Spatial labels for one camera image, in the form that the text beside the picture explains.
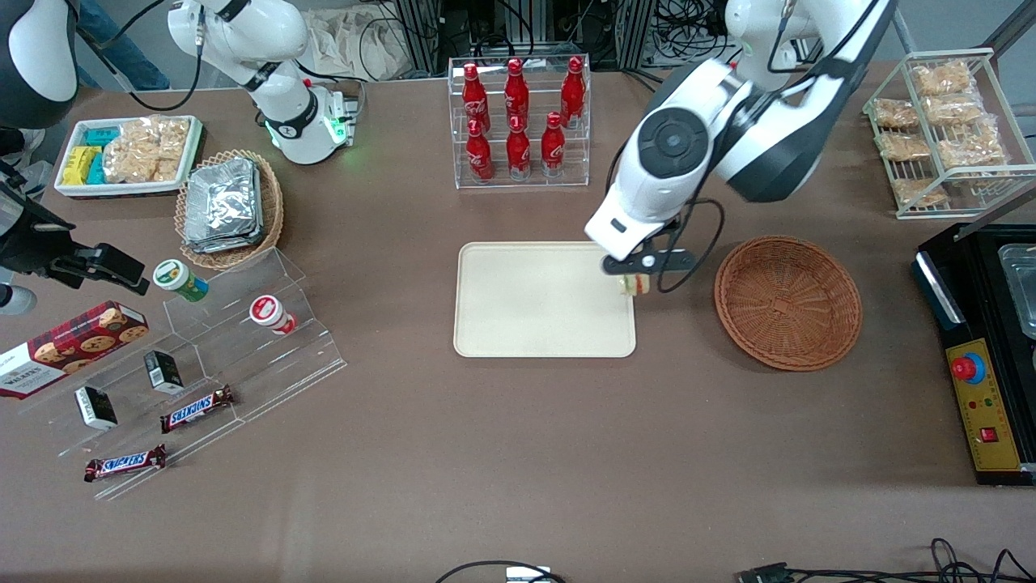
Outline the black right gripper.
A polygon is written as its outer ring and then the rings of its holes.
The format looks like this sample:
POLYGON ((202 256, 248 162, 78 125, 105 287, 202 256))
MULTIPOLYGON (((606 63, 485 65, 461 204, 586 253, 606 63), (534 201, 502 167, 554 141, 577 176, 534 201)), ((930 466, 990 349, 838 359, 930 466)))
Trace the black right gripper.
POLYGON ((37 275, 79 289, 85 280, 110 282, 134 294, 151 287, 144 265, 119 247, 77 250, 81 261, 59 261, 73 251, 74 225, 23 195, 21 178, 2 180, 1 266, 15 273, 37 275))

